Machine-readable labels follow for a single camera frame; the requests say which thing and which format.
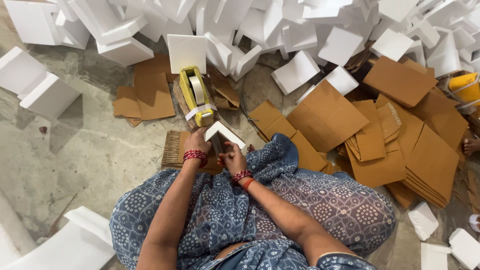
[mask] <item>pile of styrofoam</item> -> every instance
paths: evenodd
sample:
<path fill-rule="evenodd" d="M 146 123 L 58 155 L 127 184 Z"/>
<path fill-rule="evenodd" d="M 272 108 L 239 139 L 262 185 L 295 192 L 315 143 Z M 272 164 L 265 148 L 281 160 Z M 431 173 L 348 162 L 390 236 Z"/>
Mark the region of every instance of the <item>pile of styrofoam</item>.
<path fill-rule="evenodd" d="M 154 42 L 163 36 L 173 73 L 209 63 L 236 81 L 260 54 L 280 50 L 288 59 L 301 51 L 273 73 L 284 94 L 317 74 L 317 65 L 344 66 L 368 40 L 376 40 L 371 52 L 395 61 L 414 52 L 436 77 L 480 71 L 472 60 L 480 49 L 478 0 L 49 1 L 4 1 L 23 42 L 85 49 L 92 34 L 101 55 L 131 65 L 153 57 L 135 33 Z M 252 40 L 248 53 L 237 47 L 242 37 Z"/>

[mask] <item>woman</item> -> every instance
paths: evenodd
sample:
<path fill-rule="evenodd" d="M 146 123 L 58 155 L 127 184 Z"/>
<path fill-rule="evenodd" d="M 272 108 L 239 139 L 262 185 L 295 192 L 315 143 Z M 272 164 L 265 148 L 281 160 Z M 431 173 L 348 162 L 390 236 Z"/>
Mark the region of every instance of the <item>woman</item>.
<path fill-rule="evenodd" d="M 116 204 L 114 249 L 129 270 L 376 269 L 357 255 L 395 227 L 383 195 L 344 172 L 297 169 L 297 148 L 282 134 L 247 158 L 227 142 L 218 160 L 227 170 L 197 174 L 211 147 L 204 132 L 186 140 L 180 171 L 157 173 Z"/>

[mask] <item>red glass bangle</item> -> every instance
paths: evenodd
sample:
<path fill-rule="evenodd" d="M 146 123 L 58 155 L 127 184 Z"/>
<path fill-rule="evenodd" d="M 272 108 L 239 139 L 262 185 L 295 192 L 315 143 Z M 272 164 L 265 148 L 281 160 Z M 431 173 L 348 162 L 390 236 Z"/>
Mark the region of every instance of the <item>red glass bangle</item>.
<path fill-rule="evenodd" d="M 232 176 L 232 181 L 234 183 L 238 182 L 240 179 L 242 179 L 243 177 L 252 177 L 253 178 L 253 175 L 252 175 L 252 172 L 249 171 L 249 170 L 244 170 L 244 171 L 240 171 L 238 173 L 236 173 L 235 175 Z"/>
<path fill-rule="evenodd" d="M 187 159 L 201 159 L 202 163 L 200 164 L 200 168 L 205 167 L 208 163 L 207 154 L 200 150 L 188 150 L 185 152 L 185 155 L 183 155 L 183 162 L 185 163 Z"/>
<path fill-rule="evenodd" d="M 255 180 L 255 179 L 250 178 L 249 180 L 247 180 L 247 182 L 245 182 L 245 184 L 243 185 L 243 190 L 245 190 L 245 192 L 248 193 L 248 186 L 250 186 L 250 184 L 251 184 L 254 180 Z"/>

